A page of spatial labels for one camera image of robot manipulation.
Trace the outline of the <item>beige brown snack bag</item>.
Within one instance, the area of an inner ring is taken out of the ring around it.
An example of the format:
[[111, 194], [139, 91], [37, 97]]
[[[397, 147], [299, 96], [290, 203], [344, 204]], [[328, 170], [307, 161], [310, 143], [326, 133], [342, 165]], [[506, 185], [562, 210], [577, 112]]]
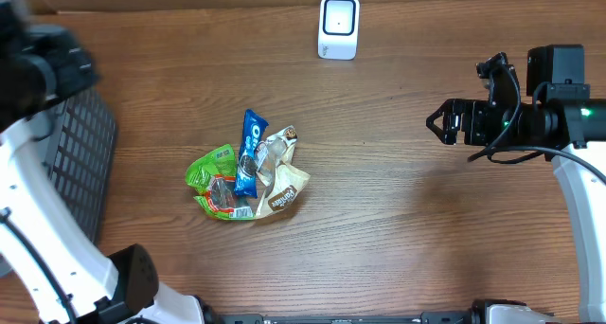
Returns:
[[307, 186], [311, 176], [292, 164], [297, 132], [293, 125], [269, 135], [256, 148], [257, 177], [265, 186], [255, 219], [287, 209]]

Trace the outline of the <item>blue Oreo cookie pack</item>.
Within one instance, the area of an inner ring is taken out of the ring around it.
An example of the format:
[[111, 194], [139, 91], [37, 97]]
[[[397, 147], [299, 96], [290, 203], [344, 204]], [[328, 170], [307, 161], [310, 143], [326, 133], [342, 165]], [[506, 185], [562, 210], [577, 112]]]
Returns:
[[238, 196], [258, 197], [256, 150], [267, 126], [268, 122], [252, 109], [245, 111], [236, 173], [235, 193]]

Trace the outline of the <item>green snack bag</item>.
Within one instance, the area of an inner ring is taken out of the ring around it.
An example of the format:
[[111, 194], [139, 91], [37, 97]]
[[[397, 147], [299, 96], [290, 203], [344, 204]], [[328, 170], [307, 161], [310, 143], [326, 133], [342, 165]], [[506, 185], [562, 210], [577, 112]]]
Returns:
[[224, 221], [254, 219], [246, 198], [234, 191], [236, 172], [236, 157], [230, 144], [209, 152], [187, 168], [186, 184], [197, 191], [194, 200], [209, 217]]

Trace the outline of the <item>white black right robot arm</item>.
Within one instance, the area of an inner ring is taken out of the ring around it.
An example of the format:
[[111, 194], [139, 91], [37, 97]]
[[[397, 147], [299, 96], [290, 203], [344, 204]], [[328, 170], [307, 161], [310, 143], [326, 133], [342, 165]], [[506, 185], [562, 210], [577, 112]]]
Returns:
[[470, 161], [519, 153], [510, 164], [543, 157], [561, 187], [579, 269], [579, 320], [605, 320], [605, 101], [591, 98], [582, 45], [527, 53], [526, 87], [504, 52], [476, 66], [485, 100], [448, 99], [426, 119], [445, 145], [479, 147]]

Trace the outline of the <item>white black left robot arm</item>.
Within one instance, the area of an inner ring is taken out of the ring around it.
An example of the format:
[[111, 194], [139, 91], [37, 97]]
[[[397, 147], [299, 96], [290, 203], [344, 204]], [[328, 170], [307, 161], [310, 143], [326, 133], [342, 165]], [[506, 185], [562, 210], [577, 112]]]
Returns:
[[1, 255], [43, 323], [209, 323], [198, 297], [160, 281], [142, 245], [99, 251], [43, 166], [29, 119], [97, 82], [69, 30], [33, 25], [25, 0], [1, 0]]

